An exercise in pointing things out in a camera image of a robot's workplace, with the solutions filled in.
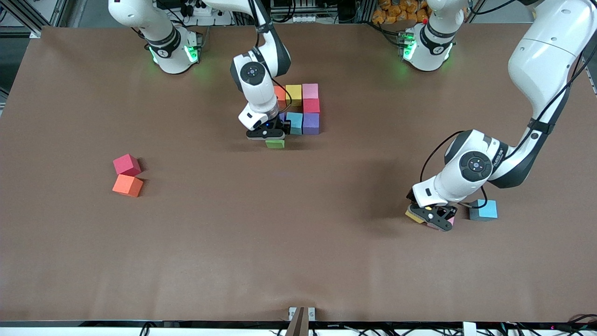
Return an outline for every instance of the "brown table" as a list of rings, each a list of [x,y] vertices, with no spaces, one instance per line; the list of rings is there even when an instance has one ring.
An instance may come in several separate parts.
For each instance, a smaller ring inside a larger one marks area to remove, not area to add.
[[[244,138],[228,73],[248,28],[214,28],[167,75],[129,29],[44,30],[0,120],[0,319],[565,321],[597,310],[595,95],[574,85],[500,219],[440,233],[404,216],[424,159],[456,130],[516,143],[530,104],[507,61],[526,25],[465,25],[414,71],[366,26],[283,25],[283,84],[316,82],[319,136]],[[139,198],[112,160],[142,158]],[[427,175],[437,173],[436,157]],[[464,216],[461,210],[459,218]]]

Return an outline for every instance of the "orange cube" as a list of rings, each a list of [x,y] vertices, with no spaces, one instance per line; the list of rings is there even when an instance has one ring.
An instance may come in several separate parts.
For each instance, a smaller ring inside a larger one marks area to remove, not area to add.
[[[286,108],[286,91],[277,85],[273,87],[273,91],[276,93],[276,97],[278,98],[278,106],[280,107],[280,110]]]
[[[142,186],[143,181],[138,178],[120,174],[116,178],[116,183],[112,191],[126,196],[137,197]]]

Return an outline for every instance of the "colored block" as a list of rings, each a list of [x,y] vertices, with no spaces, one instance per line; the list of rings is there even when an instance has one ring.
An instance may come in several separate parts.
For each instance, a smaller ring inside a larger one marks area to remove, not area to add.
[[[318,135],[319,134],[319,113],[304,113],[303,114],[303,134]]]
[[[286,95],[286,105],[301,106],[303,104],[303,86],[302,85],[286,85],[286,91],[293,98],[292,104],[290,104],[290,97]]]
[[[303,84],[304,99],[319,99],[319,86],[317,84]]]
[[[287,112],[286,121],[290,121],[290,134],[303,134],[303,114],[297,112]]]
[[[319,113],[319,99],[303,99],[303,113]]]
[[[265,140],[268,148],[284,148],[284,140]]]
[[[139,196],[139,191],[141,191],[142,186],[143,181],[138,178],[120,174],[116,178],[116,183],[114,184],[112,191],[121,195],[137,197]]]
[[[485,200],[476,200],[470,205],[480,206]],[[471,221],[488,222],[497,219],[497,203],[494,200],[487,200],[487,205],[480,209],[469,209],[469,218]]]
[[[116,174],[136,176],[141,172],[139,167],[139,161],[134,158],[131,154],[123,155],[116,160],[112,161]]]
[[[278,106],[280,109],[284,109],[286,107],[286,91],[280,86],[274,86],[273,91],[276,93],[276,97],[278,98]]]

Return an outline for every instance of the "light blue cube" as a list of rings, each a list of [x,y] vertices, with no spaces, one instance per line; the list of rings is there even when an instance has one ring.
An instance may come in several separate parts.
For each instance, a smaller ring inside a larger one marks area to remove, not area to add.
[[[290,134],[303,134],[303,114],[297,112],[287,112],[286,121],[290,121]]]
[[[480,206],[485,203],[485,200],[476,200],[470,205]],[[480,209],[470,209],[469,218],[471,221],[488,222],[497,219],[497,203],[494,200],[487,200],[487,205]]]

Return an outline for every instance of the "yellow cube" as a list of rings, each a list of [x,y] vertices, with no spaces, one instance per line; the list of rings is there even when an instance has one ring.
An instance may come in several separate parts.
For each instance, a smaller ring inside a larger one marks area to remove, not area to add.
[[[303,86],[302,85],[286,85],[286,91],[293,98],[293,103],[290,104],[290,97],[286,94],[286,105],[302,106],[303,104]]]

